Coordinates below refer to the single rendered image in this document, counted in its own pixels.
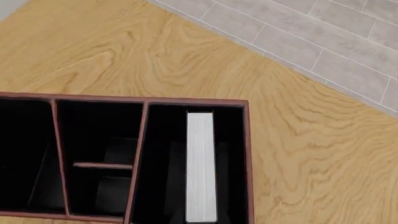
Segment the red-brown desk caddy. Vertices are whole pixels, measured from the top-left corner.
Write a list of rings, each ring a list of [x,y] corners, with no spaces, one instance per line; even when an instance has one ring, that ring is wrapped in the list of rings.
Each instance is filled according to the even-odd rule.
[[[213,113],[216,223],[185,221],[187,113]],[[254,224],[246,100],[0,92],[0,216]]]

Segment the book with white page edges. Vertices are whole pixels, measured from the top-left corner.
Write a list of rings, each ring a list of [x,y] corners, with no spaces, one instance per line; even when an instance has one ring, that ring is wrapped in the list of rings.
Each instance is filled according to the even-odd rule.
[[[213,113],[187,113],[185,221],[216,223]]]

